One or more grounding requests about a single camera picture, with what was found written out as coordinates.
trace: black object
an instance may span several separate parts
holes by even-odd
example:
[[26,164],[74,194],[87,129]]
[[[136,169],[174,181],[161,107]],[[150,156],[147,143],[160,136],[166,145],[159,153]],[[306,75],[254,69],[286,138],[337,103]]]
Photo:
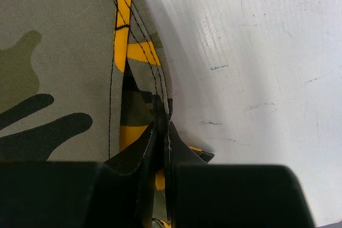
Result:
[[155,120],[105,163],[1,162],[0,227],[151,227],[162,166],[173,227],[314,227],[288,168],[208,165]]

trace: white surface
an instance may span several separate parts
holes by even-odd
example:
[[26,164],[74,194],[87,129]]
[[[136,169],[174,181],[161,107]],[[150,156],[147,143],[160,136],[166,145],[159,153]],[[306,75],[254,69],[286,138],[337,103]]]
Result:
[[289,166],[316,225],[340,221],[342,0],[147,1],[184,141]]

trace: metal surface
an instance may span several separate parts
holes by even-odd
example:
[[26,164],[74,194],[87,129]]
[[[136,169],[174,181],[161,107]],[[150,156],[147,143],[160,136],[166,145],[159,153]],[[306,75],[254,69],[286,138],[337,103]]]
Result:
[[342,219],[341,0],[147,0],[173,121],[213,163],[299,177],[317,226]]

